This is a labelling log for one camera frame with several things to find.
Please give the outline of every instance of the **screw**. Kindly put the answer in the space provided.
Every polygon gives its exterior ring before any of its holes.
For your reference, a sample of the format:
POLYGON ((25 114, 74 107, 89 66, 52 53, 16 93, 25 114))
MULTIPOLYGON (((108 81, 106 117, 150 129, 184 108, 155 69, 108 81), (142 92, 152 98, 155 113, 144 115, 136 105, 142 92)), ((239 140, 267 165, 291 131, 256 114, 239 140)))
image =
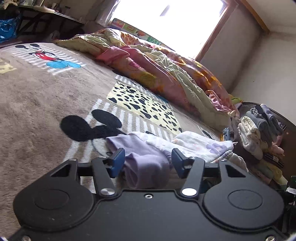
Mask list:
POLYGON ((265 239, 265 241, 276 241, 276 238, 274 236, 269 236, 265 239))
POLYGON ((193 188, 184 188, 182 190, 182 194, 185 196, 194 196, 197 193, 197 191, 193 188))
POLYGON ((112 188, 103 188, 101 194, 104 196, 112 196, 115 194, 115 191, 112 188))
POLYGON ((24 235, 23 238, 22 238, 22 241, 31 241, 31 238, 24 235))
POLYGON ((151 199, 151 198, 153 198, 153 195, 152 194, 146 194, 144 197, 147 198, 147 199, 151 199))

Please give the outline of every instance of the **purple flower print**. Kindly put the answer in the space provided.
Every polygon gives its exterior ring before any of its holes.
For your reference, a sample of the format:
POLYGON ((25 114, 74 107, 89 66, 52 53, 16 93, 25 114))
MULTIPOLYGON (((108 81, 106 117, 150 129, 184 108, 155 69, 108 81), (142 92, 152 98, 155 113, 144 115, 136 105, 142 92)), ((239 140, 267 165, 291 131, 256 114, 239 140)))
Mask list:
POLYGON ((214 143, 213 145, 207 144, 206 147, 213 154, 220 154, 220 155, 222 155, 223 153, 225 153, 227 151, 227 146, 225 146, 225 145, 219 145, 218 143, 214 143))

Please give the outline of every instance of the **blue plastic bag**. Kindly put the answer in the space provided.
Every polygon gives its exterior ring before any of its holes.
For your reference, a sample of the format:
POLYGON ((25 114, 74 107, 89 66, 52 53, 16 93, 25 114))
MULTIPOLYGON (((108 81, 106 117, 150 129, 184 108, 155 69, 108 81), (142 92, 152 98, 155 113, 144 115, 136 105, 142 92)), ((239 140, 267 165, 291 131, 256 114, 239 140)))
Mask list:
POLYGON ((18 21, 19 17, 0 20, 0 43, 16 37, 18 21))

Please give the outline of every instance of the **crumpled comforter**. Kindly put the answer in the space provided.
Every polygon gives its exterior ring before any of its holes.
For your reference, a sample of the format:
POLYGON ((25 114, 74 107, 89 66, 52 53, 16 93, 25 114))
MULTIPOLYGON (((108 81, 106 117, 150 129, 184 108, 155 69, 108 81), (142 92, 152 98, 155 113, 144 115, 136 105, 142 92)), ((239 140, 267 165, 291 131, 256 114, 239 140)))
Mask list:
POLYGON ((111 28, 55 43, 90 53, 217 130, 227 126, 229 114, 218 111, 205 91, 214 91, 223 105, 239 116, 227 91, 210 71, 170 49, 111 28))

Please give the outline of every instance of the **window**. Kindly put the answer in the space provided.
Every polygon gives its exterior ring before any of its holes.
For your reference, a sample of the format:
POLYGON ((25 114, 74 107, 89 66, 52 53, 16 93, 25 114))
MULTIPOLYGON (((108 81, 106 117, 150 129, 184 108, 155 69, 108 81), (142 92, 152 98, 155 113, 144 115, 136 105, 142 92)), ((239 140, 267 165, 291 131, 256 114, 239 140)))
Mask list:
POLYGON ((226 7, 225 0, 121 0, 112 19, 146 32, 183 56, 196 58, 226 7))

